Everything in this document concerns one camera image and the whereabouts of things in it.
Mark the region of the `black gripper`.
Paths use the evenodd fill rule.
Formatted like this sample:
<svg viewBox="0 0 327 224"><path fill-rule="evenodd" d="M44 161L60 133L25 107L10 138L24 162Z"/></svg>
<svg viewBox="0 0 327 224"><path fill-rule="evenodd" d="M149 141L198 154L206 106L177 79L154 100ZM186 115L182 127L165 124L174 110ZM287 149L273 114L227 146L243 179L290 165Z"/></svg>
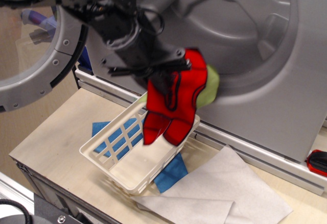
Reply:
<svg viewBox="0 0 327 224"><path fill-rule="evenodd" d="M163 44L156 36L144 31L128 34L105 34L102 31L101 37L106 47L125 64L108 66L111 76L149 77L148 82L160 94L169 92L171 78L168 72L191 69L191 62L185 58L185 49Z"/></svg>

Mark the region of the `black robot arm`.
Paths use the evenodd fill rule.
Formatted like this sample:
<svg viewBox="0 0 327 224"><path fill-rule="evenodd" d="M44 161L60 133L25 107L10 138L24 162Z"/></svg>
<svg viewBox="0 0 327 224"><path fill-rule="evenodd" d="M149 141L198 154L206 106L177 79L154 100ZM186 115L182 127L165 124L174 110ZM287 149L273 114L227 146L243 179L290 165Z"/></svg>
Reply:
<svg viewBox="0 0 327 224"><path fill-rule="evenodd" d="M133 76L139 83L151 81L162 93L173 86L172 74L191 69L185 49L158 40L165 27L151 22L153 10L142 8L137 0L1 0L11 9L61 6L67 13L93 28L109 49L124 62L109 67L111 76Z"/></svg>

